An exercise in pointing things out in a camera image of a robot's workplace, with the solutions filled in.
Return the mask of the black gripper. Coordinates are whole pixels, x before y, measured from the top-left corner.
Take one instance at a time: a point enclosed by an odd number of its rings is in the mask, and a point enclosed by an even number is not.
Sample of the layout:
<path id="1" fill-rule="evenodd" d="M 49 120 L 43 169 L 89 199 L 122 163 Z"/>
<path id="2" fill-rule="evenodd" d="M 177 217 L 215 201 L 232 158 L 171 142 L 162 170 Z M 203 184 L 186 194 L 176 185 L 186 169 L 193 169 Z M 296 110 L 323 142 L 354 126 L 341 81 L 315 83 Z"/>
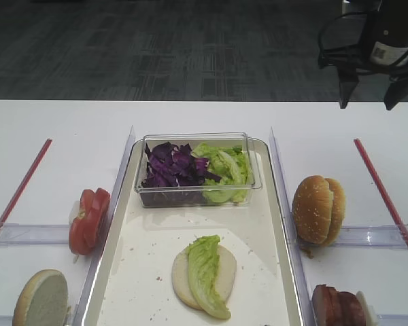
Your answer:
<path id="1" fill-rule="evenodd" d="M 400 64 L 406 58 L 408 58 L 408 50 L 396 61 Z M 394 62 L 389 66 L 379 65 L 365 58 L 358 44 L 352 44 L 331 49 L 320 47 L 318 65 L 321 69 L 327 66 L 339 69 L 339 106 L 341 109 L 347 107 L 351 95 L 359 83 L 358 75 L 383 74 L 389 75 L 390 79 L 396 79 L 389 85 L 384 96 L 384 105 L 387 111 L 391 111 L 408 96 L 408 61 L 406 65 L 402 66 L 398 66 Z"/>

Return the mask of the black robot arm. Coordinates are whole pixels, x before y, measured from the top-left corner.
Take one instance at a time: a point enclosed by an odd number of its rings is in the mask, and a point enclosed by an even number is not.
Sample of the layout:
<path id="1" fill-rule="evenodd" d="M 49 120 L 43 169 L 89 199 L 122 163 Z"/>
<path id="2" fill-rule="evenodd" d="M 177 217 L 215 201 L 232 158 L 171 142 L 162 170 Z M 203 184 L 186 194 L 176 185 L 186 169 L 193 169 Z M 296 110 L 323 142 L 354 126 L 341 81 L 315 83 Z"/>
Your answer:
<path id="1" fill-rule="evenodd" d="M 327 22 L 318 33 L 318 65 L 336 68 L 342 109 L 361 76 L 388 76 L 384 105 L 390 111 L 408 96 L 408 1 L 343 1 L 341 17 L 349 16 L 365 18 L 358 41 L 325 48 L 322 38 L 332 25 Z"/>

